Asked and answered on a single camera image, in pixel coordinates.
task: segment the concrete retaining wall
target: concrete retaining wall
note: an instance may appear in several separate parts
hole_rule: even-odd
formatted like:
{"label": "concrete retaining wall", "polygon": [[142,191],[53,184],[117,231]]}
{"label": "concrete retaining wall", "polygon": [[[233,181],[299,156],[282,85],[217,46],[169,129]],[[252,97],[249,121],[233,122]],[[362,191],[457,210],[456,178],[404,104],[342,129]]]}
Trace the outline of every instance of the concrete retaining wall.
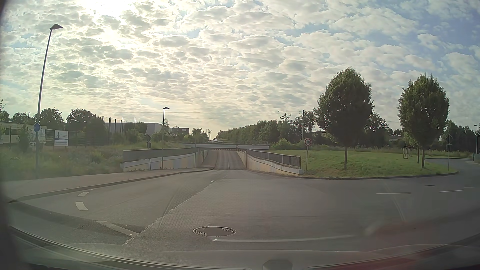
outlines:
{"label": "concrete retaining wall", "polygon": [[[200,167],[207,151],[199,151],[192,154],[163,157],[163,169],[186,169]],[[162,158],[150,158],[120,163],[124,172],[162,169]]]}
{"label": "concrete retaining wall", "polygon": [[259,158],[255,158],[241,151],[238,151],[237,153],[240,156],[243,162],[243,165],[245,165],[247,169],[252,171],[273,172],[273,173],[284,174],[284,175],[303,174],[302,169],[295,169],[288,166],[280,165],[278,163],[275,163],[269,160],[262,160]]}
{"label": "concrete retaining wall", "polygon": [[241,162],[243,162],[243,165],[247,167],[245,164],[245,161],[247,160],[247,152],[244,151],[237,151],[237,154],[240,156]]}

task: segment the tree trunk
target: tree trunk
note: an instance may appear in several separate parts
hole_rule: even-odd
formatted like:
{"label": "tree trunk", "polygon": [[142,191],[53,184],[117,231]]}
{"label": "tree trunk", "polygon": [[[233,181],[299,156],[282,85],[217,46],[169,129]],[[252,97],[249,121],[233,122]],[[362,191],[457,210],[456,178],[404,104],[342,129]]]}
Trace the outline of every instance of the tree trunk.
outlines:
{"label": "tree trunk", "polygon": [[425,148],[422,148],[421,167],[422,167],[422,168],[425,168]]}
{"label": "tree trunk", "polygon": [[347,169],[347,151],[348,151],[348,147],[345,146],[345,159],[343,160],[343,169],[344,170]]}

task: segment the tunnel entrance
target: tunnel entrance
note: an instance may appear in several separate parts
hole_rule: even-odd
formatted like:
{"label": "tunnel entrance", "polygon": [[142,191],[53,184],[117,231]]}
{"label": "tunnel entrance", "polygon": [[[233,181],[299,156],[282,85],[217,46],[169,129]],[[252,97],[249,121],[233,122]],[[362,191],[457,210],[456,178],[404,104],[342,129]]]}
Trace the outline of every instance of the tunnel entrance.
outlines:
{"label": "tunnel entrance", "polygon": [[240,156],[234,150],[209,150],[202,167],[214,170],[244,170]]}

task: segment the manhole cover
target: manhole cover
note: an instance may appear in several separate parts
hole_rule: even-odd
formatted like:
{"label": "manhole cover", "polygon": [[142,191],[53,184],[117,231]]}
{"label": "manhole cover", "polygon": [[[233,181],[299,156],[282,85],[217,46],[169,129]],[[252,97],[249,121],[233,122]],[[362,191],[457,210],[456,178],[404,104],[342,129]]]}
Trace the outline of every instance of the manhole cover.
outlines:
{"label": "manhole cover", "polygon": [[231,228],[227,227],[219,227],[219,226],[206,226],[206,227],[200,227],[196,228],[193,230],[194,233],[203,235],[203,236],[227,236],[227,235],[232,235],[236,231]]}

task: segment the sidewalk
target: sidewalk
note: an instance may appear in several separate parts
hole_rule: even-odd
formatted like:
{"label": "sidewalk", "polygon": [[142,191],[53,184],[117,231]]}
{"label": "sidewalk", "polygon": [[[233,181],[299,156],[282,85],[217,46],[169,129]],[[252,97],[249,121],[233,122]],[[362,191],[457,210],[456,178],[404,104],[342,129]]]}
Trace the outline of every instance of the sidewalk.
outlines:
{"label": "sidewalk", "polygon": [[157,176],[177,174],[179,172],[201,172],[207,170],[209,169],[192,168],[138,172],[116,172],[94,175],[44,178],[37,180],[8,181],[2,182],[1,185],[3,192],[7,197],[11,199],[18,199],[23,196],[78,189],[99,184],[109,185],[116,182],[134,179],[155,178]]}

